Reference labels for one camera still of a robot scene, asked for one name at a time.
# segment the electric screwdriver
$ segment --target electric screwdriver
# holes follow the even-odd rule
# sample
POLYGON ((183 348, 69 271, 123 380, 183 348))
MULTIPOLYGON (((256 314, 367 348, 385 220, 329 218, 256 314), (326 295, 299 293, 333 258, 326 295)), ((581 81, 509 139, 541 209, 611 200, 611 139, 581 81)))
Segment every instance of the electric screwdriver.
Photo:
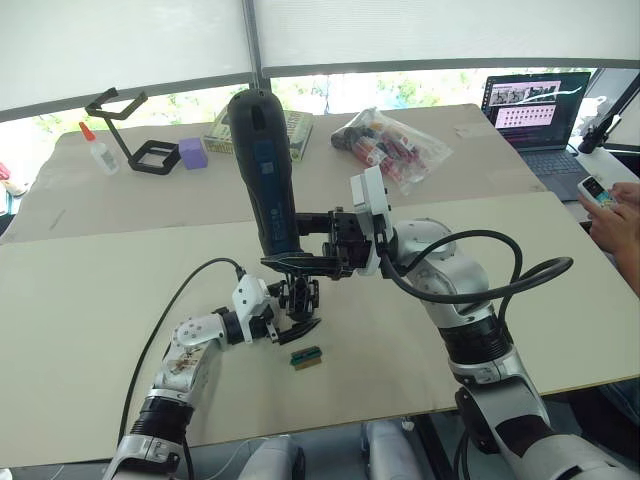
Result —
POLYGON ((266 257, 300 252, 287 125, 278 97, 244 90, 227 107, 233 149, 266 257))

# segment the beige table surface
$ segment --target beige table surface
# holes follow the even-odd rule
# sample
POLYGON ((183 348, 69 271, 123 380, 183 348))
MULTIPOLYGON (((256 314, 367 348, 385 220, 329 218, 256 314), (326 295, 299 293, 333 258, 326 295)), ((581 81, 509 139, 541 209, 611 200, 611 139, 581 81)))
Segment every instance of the beige table surface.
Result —
MULTIPOLYGON (((440 169, 407 197, 385 179, 390 201, 396 206, 545 190, 475 105, 388 114, 435 136, 453 150, 440 169), (462 137, 456 127, 469 133, 462 137)), ((329 138, 352 116, 314 118, 302 162, 293 165, 298 211, 324 212, 337 205, 351 205, 349 178, 361 173, 363 165, 350 152, 334 149, 329 138)), ((177 142, 201 136, 208 126, 139 127, 121 133, 135 151, 148 139, 177 142)), ((126 165, 111 133, 97 135, 119 156, 120 172, 105 176, 79 132, 63 135, 22 201, 18 215, 0 237, 0 244, 253 220, 234 156, 211 153, 206 169, 189 171, 179 163, 167 176, 150 175, 134 172, 126 165)))
MULTIPOLYGON (((517 295, 508 321, 531 377, 555 392, 640 373, 640 304, 556 197, 520 194, 394 208, 395 221, 429 216, 454 231, 493 228, 515 238, 525 268, 570 255, 562 277, 517 295)), ((322 236, 307 239, 319 251, 322 236)), ((510 251, 461 242, 491 285, 510 274, 510 251)), ((136 358, 169 298, 199 264, 230 256, 268 282, 253 222, 146 230, 0 246, 0 465, 110 457, 136 358)), ((229 266, 196 277, 150 351, 132 403, 137 414, 170 330, 230 304, 229 266)), ((280 347, 236 345, 189 427, 206 444, 454 406, 437 330, 420 302, 390 281, 321 280, 322 323, 280 347), (296 372, 294 350, 318 345, 323 363, 296 372)))

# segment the laptop screen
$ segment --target laptop screen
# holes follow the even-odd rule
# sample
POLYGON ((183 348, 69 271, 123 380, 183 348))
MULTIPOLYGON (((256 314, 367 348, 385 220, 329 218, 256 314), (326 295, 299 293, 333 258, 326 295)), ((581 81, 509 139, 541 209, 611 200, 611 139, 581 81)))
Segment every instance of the laptop screen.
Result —
POLYGON ((564 148, 589 72, 487 78, 482 111, 516 149, 564 148))

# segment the black phone holder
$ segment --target black phone holder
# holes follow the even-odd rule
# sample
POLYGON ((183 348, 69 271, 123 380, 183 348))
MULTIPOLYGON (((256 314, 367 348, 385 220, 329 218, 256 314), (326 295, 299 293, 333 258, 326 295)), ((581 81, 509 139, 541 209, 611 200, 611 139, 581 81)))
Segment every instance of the black phone holder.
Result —
POLYGON ((106 92, 102 93, 98 98, 85 107, 85 111, 92 117, 100 117, 104 119, 105 123, 111 130, 116 142, 120 145, 120 148, 127 157, 127 161, 131 169, 137 172, 153 173, 155 175, 166 175, 171 171, 176 163, 180 160, 180 152, 178 151, 177 143, 161 142, 159 140, 147 140, 142 146, 134 153, 131 154, 127 145, 122 140, 120 133, 113 125, 112 120, 126 120, 129 116, 135 112, 140 105, 147 101, 147 94, 143 91, 127 105, 121 112, 108 112, 102 109, 102 104, 112 98, 118 96, 118 91, 114 88, 110 88, 106 92), (162 165, 149 165, 143 163, 142 160, 145 155, 159 155, 164 157, 162 165))

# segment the human hand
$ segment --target human hand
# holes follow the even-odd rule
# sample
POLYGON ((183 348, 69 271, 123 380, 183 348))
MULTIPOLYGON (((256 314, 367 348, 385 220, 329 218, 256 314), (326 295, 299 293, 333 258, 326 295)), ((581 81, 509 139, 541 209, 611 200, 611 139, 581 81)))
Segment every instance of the human hand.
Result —
POLYGON ((640 183, 614 183, 610 192, 618 203, 626 203, 636 208, 640 208, 640 183))
POLYGON ((591 216, 589 235, 606 252, 617 255, 640 244, 640 212, 628 205, 614 205, 611 210, 591 203, 582 195, 580 203, 591 216))

